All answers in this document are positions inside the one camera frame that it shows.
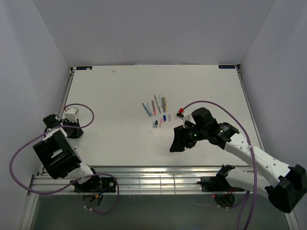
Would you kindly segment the yellow highlighter pen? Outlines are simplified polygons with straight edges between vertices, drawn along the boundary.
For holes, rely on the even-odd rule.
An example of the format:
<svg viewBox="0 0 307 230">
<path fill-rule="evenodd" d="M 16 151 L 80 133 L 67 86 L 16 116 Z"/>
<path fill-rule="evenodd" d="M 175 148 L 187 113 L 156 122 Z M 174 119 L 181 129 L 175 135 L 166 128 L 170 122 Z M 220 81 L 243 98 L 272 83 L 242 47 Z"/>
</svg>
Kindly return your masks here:
<svg viewBox="0 0 307 230">
<path fill-rule="evenodd" d="M 163 97 L 163 100 L 164 100 L 165 111 L 167 111 L 167 104 L 166 104 L 165 96 Z"/>
</svg>

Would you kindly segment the purple highlighter pen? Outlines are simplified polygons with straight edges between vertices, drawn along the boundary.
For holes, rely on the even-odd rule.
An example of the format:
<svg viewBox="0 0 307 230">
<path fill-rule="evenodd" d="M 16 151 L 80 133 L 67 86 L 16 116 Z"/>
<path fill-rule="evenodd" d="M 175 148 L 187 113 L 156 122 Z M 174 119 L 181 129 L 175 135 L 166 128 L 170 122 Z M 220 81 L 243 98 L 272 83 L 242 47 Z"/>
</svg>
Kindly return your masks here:
<svg viewBox="0 0 307 230">
<path fill-rule="evenodd" d="M 165 108 L 165 101 L 164 101 L 164 97 L 162 97 L 162 108 L 163 108 L 163 112 L 166 112 L 166 108 Z"/>
</svg>

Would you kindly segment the pink highlighter pen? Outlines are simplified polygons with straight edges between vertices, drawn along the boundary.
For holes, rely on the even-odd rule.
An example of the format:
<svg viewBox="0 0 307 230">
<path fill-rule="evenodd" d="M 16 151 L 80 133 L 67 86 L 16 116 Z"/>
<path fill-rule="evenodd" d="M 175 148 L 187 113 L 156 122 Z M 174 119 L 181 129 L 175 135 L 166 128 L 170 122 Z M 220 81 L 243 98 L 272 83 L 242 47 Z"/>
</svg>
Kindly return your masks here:
<svg viewBox="0 0 307 230">
<path fill-rule="evenodd" d="M 155 103 L 154 100 L 152 100 L 152 107 L 153 107 L 153 114 L 156 115 L 156 109 L 155 109 Z"/>
</svg>

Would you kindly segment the light blue pen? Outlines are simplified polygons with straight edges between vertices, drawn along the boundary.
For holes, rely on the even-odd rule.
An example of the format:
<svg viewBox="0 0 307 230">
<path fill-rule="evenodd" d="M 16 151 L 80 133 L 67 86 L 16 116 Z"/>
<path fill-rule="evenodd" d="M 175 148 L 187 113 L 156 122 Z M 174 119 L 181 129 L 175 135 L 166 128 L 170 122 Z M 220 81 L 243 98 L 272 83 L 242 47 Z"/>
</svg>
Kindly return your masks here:
<svg viewBox="0 0 307 230">
<path fill-rule="evenodd" d="M 144 107 L 144 109 L 145 109 L 147 115 L 148 115 L 149 117 L 152 117 L 152 113 L 150 112 L 150 110 L 148 109 L 148 107 L 147 107 L 144 103 L 142 103 L 142 105 L 143 105 L 143 107 Z"/>
</svg>

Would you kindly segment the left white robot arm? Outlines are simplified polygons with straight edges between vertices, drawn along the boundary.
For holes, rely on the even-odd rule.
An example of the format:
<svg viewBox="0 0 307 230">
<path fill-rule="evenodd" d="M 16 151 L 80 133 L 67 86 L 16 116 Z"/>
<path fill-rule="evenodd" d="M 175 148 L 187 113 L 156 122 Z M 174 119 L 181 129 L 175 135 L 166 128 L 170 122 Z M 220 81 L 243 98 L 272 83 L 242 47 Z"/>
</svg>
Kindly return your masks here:
<svg viewBox="0 0 307 230">
<path fill-rule="evenodd" d="M 58 115 L 48 115 L 43 119 L 46 131 L 49 133 L 33 145 L 33 149 L 53 179 L 81 178 L 75 186 L 86 192 L 96 192 L 102 186 L 102 180 L 94 175 L 95 170 L 88 165 L 82 165 L 82 160 L 69 139 L 78 139 L 83 135 L 79 119 L 70 121 L 60 119 Z"/>
</svg>

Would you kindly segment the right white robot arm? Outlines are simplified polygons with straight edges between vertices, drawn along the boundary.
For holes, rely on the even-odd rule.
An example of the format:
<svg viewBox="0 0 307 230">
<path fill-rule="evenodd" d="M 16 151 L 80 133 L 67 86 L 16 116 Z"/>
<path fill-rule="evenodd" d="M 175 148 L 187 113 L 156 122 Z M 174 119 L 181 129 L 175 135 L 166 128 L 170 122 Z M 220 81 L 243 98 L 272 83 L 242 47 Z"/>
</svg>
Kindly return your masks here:
<svg viewBox="0 0 307 230">
<path fill-rule="evenodd" d="M 223 165 L 216 176 L 199 183 L 205 190 L 226 191 L 229 188 L 256 191 L 283 213 L 291 213 L 307 193 L 307 172 L 299 164 L 291 166 L 277 160 L 262 149 L 252 146 L 246 135 L 227 122 L 218 123 L 211 112 L 201 107 L 186 114 L 180 109 L 176 116 L 183 124 L 174 128 L 170 152 L 183 152 L 207 140 L 251 166 L 253 173 Z"/>
</svg>

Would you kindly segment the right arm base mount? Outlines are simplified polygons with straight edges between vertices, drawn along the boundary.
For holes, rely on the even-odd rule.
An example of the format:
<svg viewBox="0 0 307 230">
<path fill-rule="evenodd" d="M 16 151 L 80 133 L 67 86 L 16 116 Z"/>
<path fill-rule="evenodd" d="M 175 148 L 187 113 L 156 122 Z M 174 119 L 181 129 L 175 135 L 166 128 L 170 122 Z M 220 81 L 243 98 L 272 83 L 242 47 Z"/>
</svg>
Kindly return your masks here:
<svg viewBox="0 0 307 230">
<path fill-rule="evenodd" d="M 245 191 L 244 189 L 233 187 L 226 180 L 226 177 L 234 169 L 235 166 L 222 165 L 215 176 L 201 177 L 200 180 L 197 181 L 197 184 L 201 186 L 203 192 L 243 192 Z"/>
</svg>

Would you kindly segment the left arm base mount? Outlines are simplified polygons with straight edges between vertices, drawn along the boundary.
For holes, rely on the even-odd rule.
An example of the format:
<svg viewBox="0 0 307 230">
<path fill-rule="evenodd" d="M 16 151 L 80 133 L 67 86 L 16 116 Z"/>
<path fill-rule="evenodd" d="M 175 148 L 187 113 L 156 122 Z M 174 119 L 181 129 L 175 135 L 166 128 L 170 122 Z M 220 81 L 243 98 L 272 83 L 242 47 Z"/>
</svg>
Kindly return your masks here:
<svg viewBox="0 0 307 230">
<path fill-rule="evenodd" d="M 82 184 L 74 182 L 72 185 L 76 193 L 114 193 L 116 191 L 116 180 L 108 175 L 94 176 Z"/>
</svg>

